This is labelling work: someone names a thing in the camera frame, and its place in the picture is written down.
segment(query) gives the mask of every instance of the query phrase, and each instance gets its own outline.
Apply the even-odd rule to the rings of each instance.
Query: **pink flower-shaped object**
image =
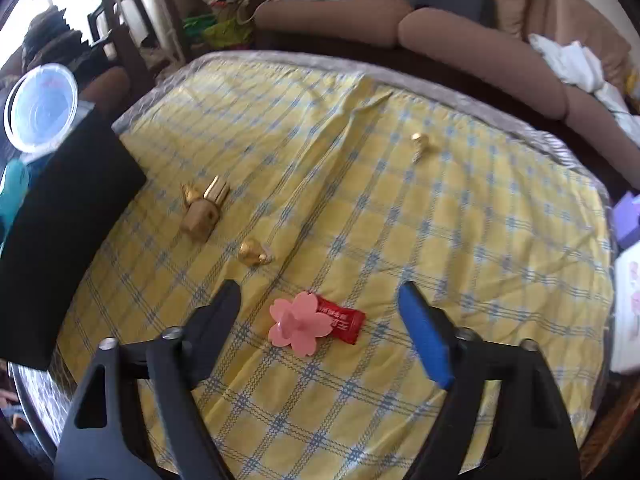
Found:
[[[275,325],[269,330],[269,341],[274,346],[291,345],[299,356],[313,355],[316,351],[316,337],[328,335],[333,318],[316,312],[318,298],[308,292],[300,292],[293,303],[276,300],[269,307]]]

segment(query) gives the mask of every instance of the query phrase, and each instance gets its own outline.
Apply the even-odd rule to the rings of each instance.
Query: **yellow tablecloth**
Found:
[[[414,132],[434,144],[416,164]],[[485,339],[537,340],[584,438],[612,301],[604,210],[587,177],[437,102],[266,62],[209,63],[122,140],[149,180],[66,316],[58,343],[76,380],[103,337],[153,338],[231,278],[238,321],[194,396],[236,478],[398,480],[444,398],[396,309],[399,283],[414,280]],[[232,187],[222,220],[192,243],[178,233],[179,185],[204,189],[217,174]],[[247,235],[272,264],[237,260]],[[355,346],[325,338],[298,358],[270,345],[268,306],[301,290],[366,313]],[[145,416],[168,466],[149,386]],[[467,466],[496,392],[489,384]]]

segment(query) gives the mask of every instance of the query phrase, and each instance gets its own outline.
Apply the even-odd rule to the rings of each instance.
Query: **red candy wrapper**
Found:
[[[358,334],[360,333],[360,327],[364,322],[364,312],[338,306],[318,294],[316,294],[316,298],[318,298],[317,312],[328,314],[334,318],[334,321],[331,323],[334,327],[334,329],[331,330],[331,334],[343,340],[345,343],[355,345]]]

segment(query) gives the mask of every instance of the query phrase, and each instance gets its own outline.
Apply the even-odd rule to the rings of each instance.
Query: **clear plastic lid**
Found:
[[[62,65],[42,65],[25,74],[15,89],[15,98],[7,99],[4,110],[9,141],[27,153],[55,150],[69,133],[78,109],[73,74]]]

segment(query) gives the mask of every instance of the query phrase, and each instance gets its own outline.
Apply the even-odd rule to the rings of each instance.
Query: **metal bolt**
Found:
[[[538,352],[540,350],[538,343],[533,341],[533,339],[523,339],[520,342],[520,348],[526,350],[527,352]]]
[[[169,328],[165,328],[164,332],[162,332],[162,339],[172,340],[172,339],[180,339],[181,337],[182,337],[181,326],[170,326]]]
[[[479,339],[478,334],[470,328],[459,328],[456,332],[456,337],[462,339],[462,341],[475,341]]]
[[[100,350],[111,350],[112,348],[116,348],[116,346],[118,346],[118,340],[114,337],[106,337],[98,343]]]

